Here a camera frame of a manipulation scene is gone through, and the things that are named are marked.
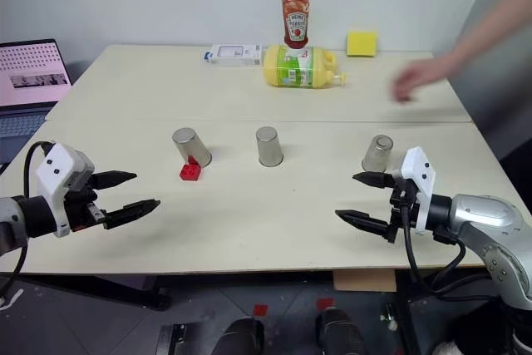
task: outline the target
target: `metal cup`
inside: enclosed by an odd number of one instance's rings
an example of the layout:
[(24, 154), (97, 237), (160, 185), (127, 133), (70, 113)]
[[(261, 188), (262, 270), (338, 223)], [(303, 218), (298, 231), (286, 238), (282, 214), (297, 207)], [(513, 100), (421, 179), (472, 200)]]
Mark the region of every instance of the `metal cup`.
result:
[(393, 140), (385, 135), (377, 135), (367, 149), (362, 160), (362, 168), (372, 172), (384, 172), (392, 152)]
[(172, 135), (172, 140), (187, 164), (197, 164), (201, 168), (205, 168), (213, 159), (192, 128), (178, 129)]
[(259, 149), (259, 162), (264, 166), (277, 166), (283, 162), (283, 152), (279, 144), (277, 131), (271, 126), (257, 129), (257, 147)]

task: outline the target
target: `ketchup bottle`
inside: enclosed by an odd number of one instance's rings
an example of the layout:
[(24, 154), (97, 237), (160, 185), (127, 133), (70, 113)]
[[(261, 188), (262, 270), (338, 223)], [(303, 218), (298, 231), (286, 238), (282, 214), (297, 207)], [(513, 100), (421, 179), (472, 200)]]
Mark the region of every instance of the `ketchup bottle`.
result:
[(308, 0), (283, 0), (284, 42), (292, 49), (307, 45)]

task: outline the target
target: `laptop screen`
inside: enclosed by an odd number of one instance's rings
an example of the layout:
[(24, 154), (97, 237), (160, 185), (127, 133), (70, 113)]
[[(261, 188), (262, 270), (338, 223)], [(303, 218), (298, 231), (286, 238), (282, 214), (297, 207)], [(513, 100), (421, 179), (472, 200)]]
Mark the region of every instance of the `laptop screen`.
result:
[(53, 39), (0, 44), (0, 111), (57, 102), (70, 88)]

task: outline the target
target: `white table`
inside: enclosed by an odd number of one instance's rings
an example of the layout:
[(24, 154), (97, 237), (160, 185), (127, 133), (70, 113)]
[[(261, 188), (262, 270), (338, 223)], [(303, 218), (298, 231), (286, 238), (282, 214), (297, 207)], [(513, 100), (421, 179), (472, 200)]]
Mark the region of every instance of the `white table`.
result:
[(110, 46), (48, 114), (48, 120), (467, 122), (447, 81), (401, 105), (390, 84), (409, 61), (427, 52), (380, 53), (375, 58), (336, 52), (344, 87), (276, 88), (261, 67), (216, 67), (205, 47)]
[[(161, 206), (113, 230), (93, 227), (57, 239), (33, 239), (23, 272), (39, 274), (184, 274), (285, 269), (405, 268), (395, 245), (342, 222), (336, 209), (365, 210), (388, 219), (390, 190), (351, 179), (371, 138), (389, 135), (394, 156), (421, 145), (436, 169), (436, 193), (495, 195), (513, 202), (530, 221), (513, 186), (471, 123), (275, 122), (285, 160), (274, 168), (257, 160), (254, 132), (263, 122), (48, 121), (35, 140), (84, 151), (98, 171), (126, 170), (138, 178), (100, 193), (113, 210), (141, 199)], [(182, 126), (196, 129), (212, 164), (199, 181), (184, 182), (171, 140)], [(0, 176), (0, 195), (22, 193), (26, 149)], [(457, 248), (414, 235), (420, 266), (442, 265)], [(17, 254), (0, 258), (11, 271)], [(464, 264), (479, 264), (468, 251)]]

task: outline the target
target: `floor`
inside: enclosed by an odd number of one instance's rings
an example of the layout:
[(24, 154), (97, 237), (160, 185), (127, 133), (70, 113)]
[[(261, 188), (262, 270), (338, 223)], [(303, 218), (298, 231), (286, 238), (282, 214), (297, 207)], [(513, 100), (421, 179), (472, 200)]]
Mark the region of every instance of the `floor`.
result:
[[(318, 355), (314, 320), (318, 306), (333, 301), (360, 328), (369, 355), (400, 354), (400, 337), (380, 320), (389, 293), (349, 293), (331, 282), (281, 284), (202, 284), (169, 291), (170, 309), (152, 311), (121, 303), (65, 293), (17, 282), (24, 290), (0, 312), (2, 354), (145, 355), (155, 354), (162, 326), (194, 327), (195, 345), (187, 353), (209, 355), (216, 341), (237, 318), (250, 316), (256, 304), (268, 305), (259, 317), (265, 326), (266, 355)], [(435, 299), (411, 305), (422, 353), (441, 339), (446, 320), (474, 304), (449, 306)]]

